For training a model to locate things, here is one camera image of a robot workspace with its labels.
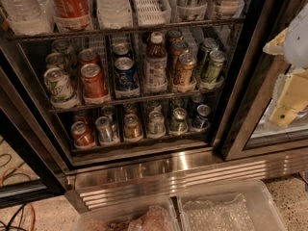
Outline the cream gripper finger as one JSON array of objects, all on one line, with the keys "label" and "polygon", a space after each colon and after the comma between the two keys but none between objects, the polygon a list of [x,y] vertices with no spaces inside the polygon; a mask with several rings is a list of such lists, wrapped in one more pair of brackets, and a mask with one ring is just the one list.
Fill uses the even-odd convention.
[{"label": "cream gripper finger", "polygon": [[298,111],[288,106],[276,106],[273,108],[269,120],[279,126],[287,127],[297,116]]},{"label": "cream gripper finger", "polygon": [[287,28],[282,30],[274,39],[268,42],[263,47],[263,52],[269,55],[283,55],[284,41],[286,34],[287,34]]}]

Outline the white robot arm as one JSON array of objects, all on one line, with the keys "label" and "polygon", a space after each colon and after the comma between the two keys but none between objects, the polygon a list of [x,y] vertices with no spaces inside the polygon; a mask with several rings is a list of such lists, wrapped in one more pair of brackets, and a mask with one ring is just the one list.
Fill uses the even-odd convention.
[{"label": "white robot arm", "polygon": [[308,106],[308,4],[290,25],[263,47],[269,55],[282,55],[295,69],[280,74],[272,93],[269,120],[287,127]]}]

